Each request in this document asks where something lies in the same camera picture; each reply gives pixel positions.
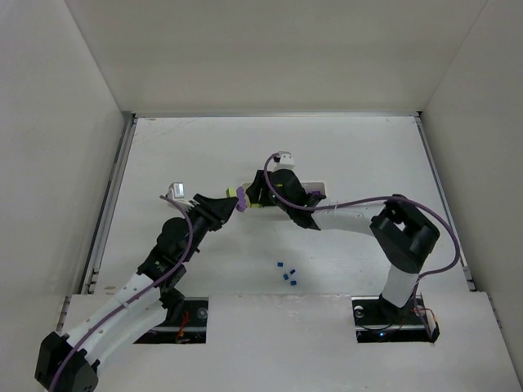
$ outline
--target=white panel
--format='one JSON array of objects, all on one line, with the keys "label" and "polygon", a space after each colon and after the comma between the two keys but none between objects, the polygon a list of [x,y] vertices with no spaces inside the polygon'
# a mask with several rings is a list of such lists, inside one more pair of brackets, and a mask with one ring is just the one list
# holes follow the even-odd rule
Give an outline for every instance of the white panel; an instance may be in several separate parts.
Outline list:
[{"label": "white panel", "polygon": [[485,0],[67,0],[120,107],[414,110]]},{"label": "white panel", "polygon": [[523,2],[491,0],[423,121],[472,275],[494,300],[523,376]]},{"label": "white panel", "polygon": [[[66,327],[106,296],[75,296]],[[112,392],[521,391],[484,293],[429,301],[428,343],[358,344],[349,296],[213,296],[205,345],[134,345],[98,388]]]},{"label": "white panel", "polygon": [[[141,118],[118,197],[96,292],[114,293],[177,215],[158,199],[174,181],[196,193],[225,197],[253,180],[275,151],[293,153],[298,178],[322,181],[333,200],[404,194],[443,213],[412,117]],[[454,256],[449,235],[426,268]],[[377,295],[390,263],[375,238],[338,230],[304,230],[277,208],[235,213],[202,241],[179,288],[187,296],[217,293],[350,293]],[[283,261],[285,268],[276,266]],[[297,270],[298,285],[283,279]],[[425,290],[466,291],[457,267],[422,283]]]},{"label": "white panel", "polygon": [[0,3],[0,390],[40,391],[123,120],[63,0]]}]

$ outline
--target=white wall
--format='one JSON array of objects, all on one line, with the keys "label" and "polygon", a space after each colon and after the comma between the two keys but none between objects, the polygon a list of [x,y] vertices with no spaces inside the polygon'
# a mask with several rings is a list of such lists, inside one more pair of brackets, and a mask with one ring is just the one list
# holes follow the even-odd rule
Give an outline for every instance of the white wall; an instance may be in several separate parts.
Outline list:
[{"label": "white wall", "polygon": [[485,0],[66,0],[122,109],[416,110]]},{"label": "white wall", "polygon": [[426,107],[467,261],[523,377],[523,2],[489,0]]},{"label": "white wall", "polygon": [[0,2],[0,56],[0,390],[32,391],[123,120],[63,0]]}]

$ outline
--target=screw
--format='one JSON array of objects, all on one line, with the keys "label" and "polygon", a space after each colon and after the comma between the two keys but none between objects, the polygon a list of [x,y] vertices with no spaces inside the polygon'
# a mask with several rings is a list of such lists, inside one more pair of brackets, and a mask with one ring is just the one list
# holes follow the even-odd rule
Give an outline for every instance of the screw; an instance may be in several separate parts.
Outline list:
[{"label": "screw", "polygon": [[199,308],[198,309],[198,312],[196,313],[196,316],[200,319],[200,320],[204,320],[207,318],[207,309],[205,308]]},{"label": "screw", "polygon": [[356,306],[354,308],[354,315],[356,316],[356,318],[358,319],[362,319],[363,316],[364,316],[364,312],[363,312],[363,306]]}]

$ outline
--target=purple cable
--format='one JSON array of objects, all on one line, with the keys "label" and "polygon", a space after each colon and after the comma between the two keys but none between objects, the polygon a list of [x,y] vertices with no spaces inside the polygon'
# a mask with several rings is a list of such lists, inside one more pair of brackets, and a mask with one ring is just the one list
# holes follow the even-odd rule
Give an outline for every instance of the purple cable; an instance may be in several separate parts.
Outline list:
[{"label": "purple cable", "polygon": [[[190,246],[193,243],[193,225],[190,222],[190,218],[187,215],[187,212],[178,205],[174,200],[171,200],[170,198],[167,198],[165,196],[160,196],[162,200],[166,200],[169,203],[171,203],[181,214],[183,215],[184,219],[187,222],[187,227],[189,228],[189,239],[187,240],[187,246],[184,252],[182,253],[180,260],[174,265],[174,267],[171,268],[169,272],[167,272],[163,277],[159,278],[158,280],[152,282],[149,286],[129,298],[125,304],[130,305],[132,302],[136,301],[140,296],[144,295],[146,292],[148,292],[150,289],[157,287],[161,282],[163,282],[165,279],[168,279],[171,275],[173,275],[178,267],[183,263],[183,261],[186,259],[187,255],[189,254]],[[80,347],[82,347],[83,343],[99,328],[101,327],[107,320],[109,320],[111,317],[113,317],[115,314],[120,312],[121,310],[125,309],[124,305],[120,305],[119,307],[115,308],[114,310],[111,310],[102,320],[100,320],[98,323],[94,325],[94,327],[90,328],[87,333],[78,341],[78,343],[73,347],[73,349],[67,354],[64,361],[61,363],[61,365],[58,367],[58,370],[56,370],[55,376],[52,378],[51,385],[49,386],[49,392],[53,392],[56,388],[56,384],[58,383],[58,380],[60,379],[60,376],[62,372],[65,369],[65,365],[67,365],[67,362],[73,358],[74,353],[78,351]]]},{"label": "purple cable", "polygon": [[[419,208],[420,210],[424,210],[428,214],[432,215],[438,222],[440,222],[441,225],[443,225],[443,227],[445,227],[445,229],[449,232],[449,235],[450,235],[450,238],[452,239],[452,242],[454,243],[454,249],[456,251],[455,255],[454,255],[454,259],[452,260],[452,262],[450,262],[445,267],[442,267],[442,268],[439,268],[439,269],[433,269],[431,271],[424,272],[423,274],[420,274],[418,276],[418,281],[416,282],[416,285],[414,286],[414,289],[413,289],[413,302],[414,302],[414,307],[415,307],[416,310],[418,309],[418,299],[416,298],[416,295],[417,295],[417,292],[418,292],[419,281],[421,279],[429,276],[429,275],[441,274],[443,272],[451,270],[453,267],[456,266],[457,263],[459,263],[460,247],[459,247],[458,237],[456,237],[456,234],[454,233],[454,231],[452,230],[450,225],[445,221],[445,219],[443,219],[441,216],[439,216],[437,213],[435,213],[429,207],[426,207],[426,206],[424,206],[421,203],[415,202],[414,200],[410,200],[408,198],[401,198],[399,196],[377,196],[377,197],[374,197],[374,198],[362,198],[360,200],[355,200],[353,202],[346,202],[346,203],[341,203],[341,204],[337,204],[337,205],[321,206],[321,207],[303,207],[303,206],[298,206],[297,204],[291,203],[291,202],[285,200],[283,197],[281,197],[278,194],[278,192],[276,191],[275,187],[270,182],[269,171],[268,171],[269,163],[270,163],[270,161],[272,161],[274,158],[277,158],[277,157],[279,157],[279,153],[272,154],[266,160],[265,165],[263,166],[263,176],[265,177],[265,181],[267,183],[267,186],[269,187],[269,189],[272,192],[272,194],[280,202],[282,202],[286,206],[289,206],[289,207],[292,207],[292,208],[296,208],[297,210],[302,210],[302,211],[318,211],[318,210],[333,210],[334,208],[351,207],[351,206],[355,206],[355,205],[358,205],[358,204],[372,203],[372,202],[381,202],[381,201],[383,201],[383,202],[387,202],[387,201],[388,202],[402,202],[402,203],[411,204],[411,205]],[[427,322],[425,321],[425,319],[423,318],[422,315],[420,315],[420,319],[422,320],[423,326],[425,327],[425,330],[427,331],[428,336],[431,336],[432,335],[431,334],[431,330],[430,330]]]}]

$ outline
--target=purple hose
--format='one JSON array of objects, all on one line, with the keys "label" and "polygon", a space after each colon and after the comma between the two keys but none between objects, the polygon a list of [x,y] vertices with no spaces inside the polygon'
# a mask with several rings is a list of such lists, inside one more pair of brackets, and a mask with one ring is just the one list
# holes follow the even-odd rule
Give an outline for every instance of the purple hose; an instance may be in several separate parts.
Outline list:
[{"label": "purple hose", "polygon": [[[263,176],[265,177],[267,186],[269,187],[269,189],[273,193],[273,195],[286,206],[296,208],[297,210],[303,210],[303,211],[318,211],[318,210],[333,210],[334,208],[351,207],[351,206],[355,206],[358,204],[381,202],[381,201],[383,201],[383,202],[387,202],[387,201],[388,202],[401,202],[401,203],[411,204],[411,205],[419,208],[420,210],[424,210],[428,214],[432,215],[438,222],[440,222],[443,225],[443,227],[445,227],[447,232],[449,232],[450,238],[452,239],[452,242],[454,244],[454,249],[455,249],[454,259],[452,260],[452,262],[450,262],[445,267],[442,267],[439,269],[433,269],[431,271],[424,272],[423,274],[420,274],[418,276],[418,281],[416,282],[416,285],[414,286],[414,289],[413,289],[413,302],[414,302],[414,307],[416,310],[418,309],[418,300],[416,298],[416,295],[418,292],[419,281],[429,275],[441,274],[442,272],[446,272],[446,271],[452,269],[453,267],[455,267],[457,263],[459,263],[459,257],[460,257],[459,241],[458,241],[458,237],[456,237],[456,234],[454,233],[454,231],[452,230],[450,225],[445,221],[445,219],[443,219],[441,216],[436,214],[432,209],[424,206],[421,203],[415,202],[414,200],[410,200],[408,198],[401,198],[398,196],[377,196],[374,198],[362,198],[360,200],[355,200],[353,202],[346,202],[346,203],[341,203],[341,204],[337,204],[337,205],[321,206],[321,207],[303,207],[303,206],[298,206],[297,204],[293,204],[293,203],[285,200],[283,197],[281,197],[278,194],[278,192],[276,191],[274,186],[271,184],[270,179],[269,179],[269,172],[268,172],[269,163],[270,163],[270,161],[272,161],[274,158],[276,158],[278,156],[279,156],[279,153],[275,153],[275,154],[272,154],[266,160],[265,165],[263,166]],[[427,322],[425,321],[423,316],[420,316],[420,319],[422,320],[423,326],[425,327],[425,330],[427,331],[428,336],[431,336],[432,335],[431,330],[430,330]]]},{"label": "purple hose", "polygon": [[[156,280],[155,282],[152,282],[149,286],[129,298],[127,300],[126,305],[130,305],[132,302],[136,301],[140,296],[144,295],[146,292],[148,292],[150,289],[157,287],[161,282],[163,282],[165,279],[169,279],[171,275],[173,275],[178,267],[183,263],[183,261],[186,259],[187,255],[189,254],[190,246],[193,243],[193,225],[190,222],[190,218],[187,215],[187,212],[178,205],[175,201],[171,200],[170,198],[167,198],[165,196],[160,196],[161,199],[167,200],[170,202],[174,207],[178,209],[179,212],[183,215],[184,219],[187,222],[187,227],[189,228],[189,239],[187,240],[187,246],[184,252],[182,253],[180,260],[174,265],[174,267],[171,268],[169,272],[167,272],[163,277]],[[111,310],[102,320],[100,320],[98,323],[96,323],[92,328],[88,330],[88,332],[78,341],[78,343],[73,347],[73,349],[67,354],[64,361],[61,363],[61,365],[58,367],[58,370],[56,370],[55,376],[52,378],[51,385],[49,386],[49,392],[53,392],[56,388],[56,384],[58,383],[58,380],[60,379],[60,376],[62,372],[65,369],[65,365],[67,365],[67,362],[71,360],[74,353],[78,351],[80,347],[82,347],[83,343],[99,328],[101,327],[107,320],[109,320],[111,317],[113,317],[115,314],[120,312],[121,310],[125,309],[124,305],[120,305],[119,307],[115,308],[114,310]]]}]

